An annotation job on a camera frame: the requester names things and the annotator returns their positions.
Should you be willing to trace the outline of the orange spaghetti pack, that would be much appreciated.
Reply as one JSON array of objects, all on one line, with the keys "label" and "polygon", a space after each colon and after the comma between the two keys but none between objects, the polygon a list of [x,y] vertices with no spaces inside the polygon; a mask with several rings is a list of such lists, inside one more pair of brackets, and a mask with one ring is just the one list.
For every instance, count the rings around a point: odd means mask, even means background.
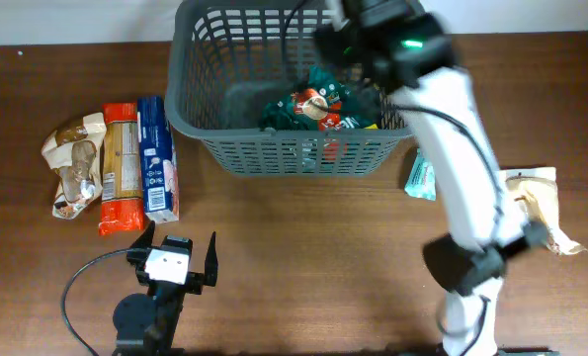
[{"label": "orange spaghetti pack", "polygon": [[105,104],[103,117],[107,132],[99,234],[144,229],[136,104]]}]

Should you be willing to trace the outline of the brown and cream snack bag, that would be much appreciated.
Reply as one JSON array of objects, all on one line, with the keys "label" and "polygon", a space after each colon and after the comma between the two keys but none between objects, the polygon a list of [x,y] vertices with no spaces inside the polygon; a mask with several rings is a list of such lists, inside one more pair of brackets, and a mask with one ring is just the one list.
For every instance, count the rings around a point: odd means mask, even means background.
[{"label": "brown and cream snack bag", "polygon": [[52,215],[73,220],[102,194],[100,151],[107,132],[95,113],[55,129],[42,146],[42,157],[59,177]]}]

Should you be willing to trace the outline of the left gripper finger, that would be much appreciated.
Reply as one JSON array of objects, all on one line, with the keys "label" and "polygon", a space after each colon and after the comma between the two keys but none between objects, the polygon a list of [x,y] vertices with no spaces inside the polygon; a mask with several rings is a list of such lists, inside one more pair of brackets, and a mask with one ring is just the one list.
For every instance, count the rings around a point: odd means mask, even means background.
[{"label": "left gripper finger", "polygon": [[210,237],[209,248],[205,258],[204,285],[215,287],[218,278],[218,258],[216,253],[216,232]]},{"label": "left gripper finger", "polygon": [[155,222],[150,221],[145,231],[130,246],[131,249],[147,249],[152,246],[155,231]]}]

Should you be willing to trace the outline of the blue tissue box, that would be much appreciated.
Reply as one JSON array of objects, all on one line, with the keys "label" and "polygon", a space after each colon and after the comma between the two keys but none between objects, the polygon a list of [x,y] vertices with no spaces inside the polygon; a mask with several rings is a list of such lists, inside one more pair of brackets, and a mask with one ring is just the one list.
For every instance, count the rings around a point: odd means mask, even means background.
[{"label": "blue tissue box", "polygon": [[163,99],[141,97],[136,106],[144,213],[155,223],[176,222],[180,217],[176,149]]}]

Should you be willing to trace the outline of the green Nescafe bag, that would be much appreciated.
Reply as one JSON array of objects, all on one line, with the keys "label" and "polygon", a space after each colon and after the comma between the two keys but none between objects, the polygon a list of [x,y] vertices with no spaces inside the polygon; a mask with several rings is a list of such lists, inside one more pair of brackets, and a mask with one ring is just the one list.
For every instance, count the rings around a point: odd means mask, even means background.
[{"label": "green Nescafe bag", "polygon": [[266,105],[258,127],[275,131],[377,130],[381,121],[378,92],[373,90],[372,94],[370,105],[353,85],[339,82],[329,71],[313,65],[296,91]]}]

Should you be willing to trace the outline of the beige paper bag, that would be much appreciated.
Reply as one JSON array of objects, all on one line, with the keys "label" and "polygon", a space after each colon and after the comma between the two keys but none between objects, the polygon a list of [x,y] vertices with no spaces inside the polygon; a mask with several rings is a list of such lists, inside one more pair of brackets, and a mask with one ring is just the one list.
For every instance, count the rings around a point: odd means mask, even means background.
[{"label": "beige paper bag", "polygon": [[551,252],[576,255],[586,251],[560,227],[555,167],[504,169],[499,177],[525,215],[546,225],[546,247]]}]

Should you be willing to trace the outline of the light teal tissue pack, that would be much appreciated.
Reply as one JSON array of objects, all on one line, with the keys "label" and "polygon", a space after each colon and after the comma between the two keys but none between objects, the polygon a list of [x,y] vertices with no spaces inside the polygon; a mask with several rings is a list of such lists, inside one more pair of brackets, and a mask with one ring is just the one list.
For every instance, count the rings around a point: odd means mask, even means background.
[{"label": "light teal tissue pack", "polygon": [[412,198],[428,201],[436,200],[434,167],[421,153],[420,148],[416,150],[416,157],[404,186],[404,191]]}]

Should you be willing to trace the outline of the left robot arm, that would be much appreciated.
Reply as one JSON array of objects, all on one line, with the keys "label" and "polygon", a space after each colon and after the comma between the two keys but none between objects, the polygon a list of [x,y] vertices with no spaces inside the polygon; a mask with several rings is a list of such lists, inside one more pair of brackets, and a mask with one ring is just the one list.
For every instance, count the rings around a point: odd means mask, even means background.
[{"label": "left robot arm", "polygon": [[181,348],[173,346],[173,339],[185,297],[199,295],[203,288],[217,283],[215,233],[210,237],[204,270],[193,272],[190,270],[193,241],[167,235],[155,246],[154,231],[152,222],[126,254],[138,283],[147,291],[123,298],[114,310],[116,355],[182,354]]}]

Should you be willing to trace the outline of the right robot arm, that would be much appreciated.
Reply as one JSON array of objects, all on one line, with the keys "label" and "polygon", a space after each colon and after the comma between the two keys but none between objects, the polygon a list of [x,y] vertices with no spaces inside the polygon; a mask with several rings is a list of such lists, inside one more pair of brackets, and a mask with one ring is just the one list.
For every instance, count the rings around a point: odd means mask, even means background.
[{"label": "right robot arm", "polygon": [[437,324],[447,355],[498,355],[495,317],[510,260],[547,240],[499,177],[475,107],[471,78],[444,26],[415,1],[329,1],[332,23],[316,30],[322,57],[359,64],[402,113],[443,196],[448,232],[424,245],[426,266],[445,289]]}]

